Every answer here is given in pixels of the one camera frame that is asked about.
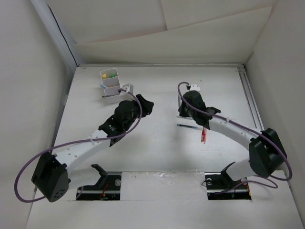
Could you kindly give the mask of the black pen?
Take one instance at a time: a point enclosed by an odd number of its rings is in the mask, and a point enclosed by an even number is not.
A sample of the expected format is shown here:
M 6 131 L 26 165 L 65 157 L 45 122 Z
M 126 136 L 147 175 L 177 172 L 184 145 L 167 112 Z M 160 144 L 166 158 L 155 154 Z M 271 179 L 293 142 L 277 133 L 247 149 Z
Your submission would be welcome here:
M 117 97 L 119 94 L 114 94 L 114 95 L 103 95 L 102 98 L 109 98 L 109 97 Z

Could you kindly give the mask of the dark blue pen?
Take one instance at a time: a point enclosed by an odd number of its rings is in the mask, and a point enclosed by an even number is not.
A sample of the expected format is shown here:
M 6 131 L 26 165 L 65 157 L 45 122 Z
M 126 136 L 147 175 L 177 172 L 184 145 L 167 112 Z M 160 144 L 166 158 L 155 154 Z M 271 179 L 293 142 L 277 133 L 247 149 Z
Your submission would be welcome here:
M 190 128 L 190 129 L 198 129 L 196 126 L 191 126 L 191 125 L 183 125 L 183 124 L 177 124 L 179 127 L 184 127 L 184 128 Z

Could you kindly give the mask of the red pen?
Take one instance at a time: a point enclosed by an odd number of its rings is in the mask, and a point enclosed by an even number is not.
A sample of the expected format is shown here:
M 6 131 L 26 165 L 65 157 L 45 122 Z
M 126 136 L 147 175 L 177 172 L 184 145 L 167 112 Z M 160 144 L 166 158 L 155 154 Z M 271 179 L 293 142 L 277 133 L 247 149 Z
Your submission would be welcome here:
M 206 144 L 206 137 L 207 137 L 207 129 L 204 127 L 202 129 L 202 134 L 201 134 L 201 142 Z

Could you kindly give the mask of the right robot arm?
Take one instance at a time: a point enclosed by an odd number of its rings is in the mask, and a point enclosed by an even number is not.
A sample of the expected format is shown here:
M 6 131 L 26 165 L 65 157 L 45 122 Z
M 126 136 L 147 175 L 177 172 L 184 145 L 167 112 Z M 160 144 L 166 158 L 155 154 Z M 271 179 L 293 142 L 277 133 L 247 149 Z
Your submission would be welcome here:
M 231 188 L 246 177 L 257 175 L 268 178 L 283 163 L 287 155 L 275 130 L 251 129 L 220 116 L 220 110 L 207 107 L 198 91 L 180 94 L 181 117 L 189 117 L 207 130 L 220 133 L 243 146 L 249 153 L 248 158 L 232 162 L 221 171 L 220 182 Z

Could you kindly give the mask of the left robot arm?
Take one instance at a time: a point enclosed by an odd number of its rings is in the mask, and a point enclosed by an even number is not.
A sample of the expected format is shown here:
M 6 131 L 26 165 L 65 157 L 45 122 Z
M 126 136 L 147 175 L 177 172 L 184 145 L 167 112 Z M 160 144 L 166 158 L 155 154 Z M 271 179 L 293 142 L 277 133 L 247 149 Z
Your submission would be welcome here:
M 32 183 L 49 202 L 62 198 L 72 185 L 88 185 L 75 174 L 75 169 L 96 153 L 108 149 L 119 142 L 131 126 L 150 115 L 154 103 L 147 101 L 141 94 L 135 100 L 123 100 L 98 129 L 84 143 L 76 143 L 64 151 L 52 154 L 43 153 L 36 165 Z

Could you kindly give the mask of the white three-compartment organizer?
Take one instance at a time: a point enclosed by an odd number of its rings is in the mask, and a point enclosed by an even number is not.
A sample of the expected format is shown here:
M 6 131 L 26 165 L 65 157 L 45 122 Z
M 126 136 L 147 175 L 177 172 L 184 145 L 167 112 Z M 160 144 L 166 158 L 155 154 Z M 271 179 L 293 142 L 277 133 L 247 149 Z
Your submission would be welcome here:
M 106 74 L 107 78 L 103 79 L 102 75 Z M 111 78 L 112 74 L 116 74 L 117 77 Z M 116 68 L 111 68 L 111 69 L 106 69 L 106 70 L 101 70 L 100 71 L 100 76 L 101 76 L 101 84 L 106 85 L 108 88 L 103 89 L 104 95 L 114 95 L 114 94 L 120 94 L 118 90 L 121 88 L 120 81 L 119 81 L 119 76 Z M 119 103 L 122 101 L 122 96 L 117 96 L 117 97 L 109 97 L 109 98 L 104 98 L 109 104 L 114 104 L 114 103 Z

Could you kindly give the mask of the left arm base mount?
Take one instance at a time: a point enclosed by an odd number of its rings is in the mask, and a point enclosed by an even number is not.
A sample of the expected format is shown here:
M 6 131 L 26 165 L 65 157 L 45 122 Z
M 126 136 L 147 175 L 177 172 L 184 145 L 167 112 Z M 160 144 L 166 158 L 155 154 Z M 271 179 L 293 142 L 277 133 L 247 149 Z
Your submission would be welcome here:
M 91 165 L 98 174 L 98 180 L 92 185 L 77 189 L 77 201 L 118 201 L 121 198 L 122 172 L 106 172 L 100 165 Z

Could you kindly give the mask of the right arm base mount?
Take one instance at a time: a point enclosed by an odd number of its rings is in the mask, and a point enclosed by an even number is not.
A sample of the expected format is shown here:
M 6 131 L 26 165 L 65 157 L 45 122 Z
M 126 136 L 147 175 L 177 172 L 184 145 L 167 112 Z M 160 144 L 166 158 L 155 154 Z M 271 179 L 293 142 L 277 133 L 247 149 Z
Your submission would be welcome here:
M 206 187 L 208 200 L 251 200 L 249 187 L 227 175 L 230 163 L 221 172 L 206 172 L 201 186 Z

